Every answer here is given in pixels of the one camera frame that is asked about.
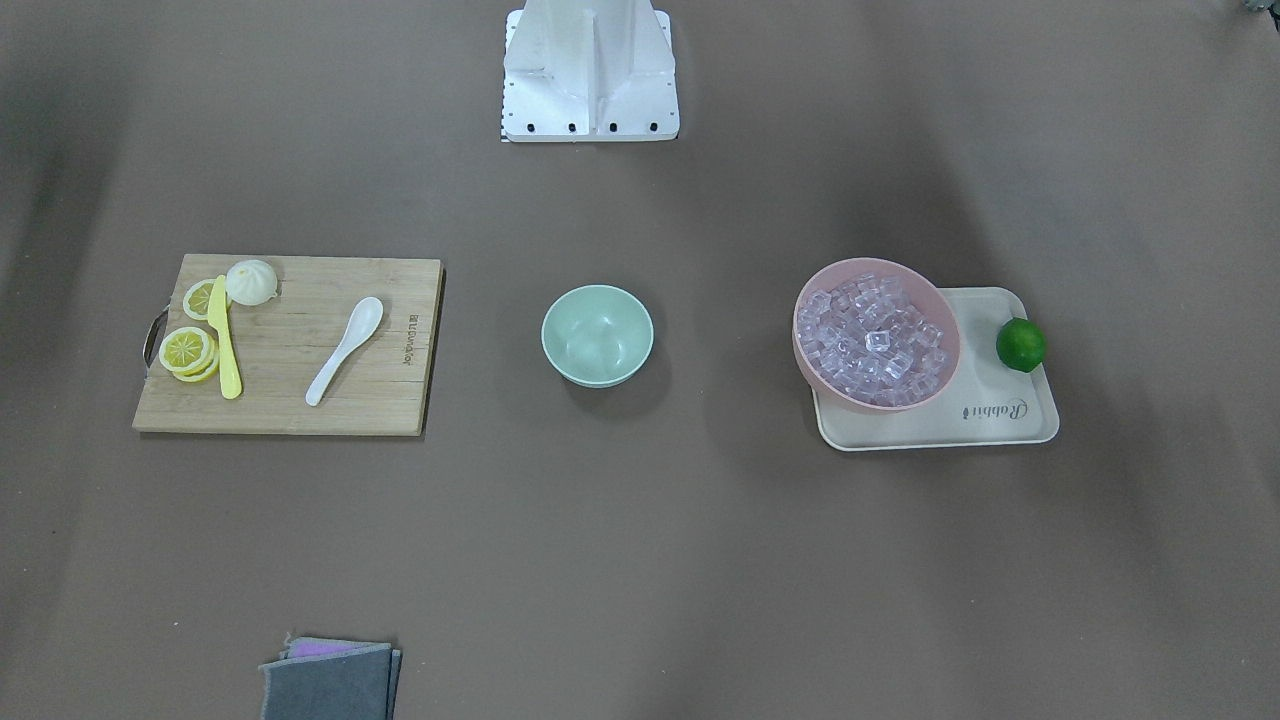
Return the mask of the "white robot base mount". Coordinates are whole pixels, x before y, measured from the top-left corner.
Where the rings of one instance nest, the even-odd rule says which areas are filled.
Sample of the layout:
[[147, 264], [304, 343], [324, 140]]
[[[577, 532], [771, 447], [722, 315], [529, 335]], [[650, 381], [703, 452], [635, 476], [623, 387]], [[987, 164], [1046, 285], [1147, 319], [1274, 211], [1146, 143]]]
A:
[[678, 137], [671, 18], [652, 3], [527, 1], [504, 29], [502, 141]]

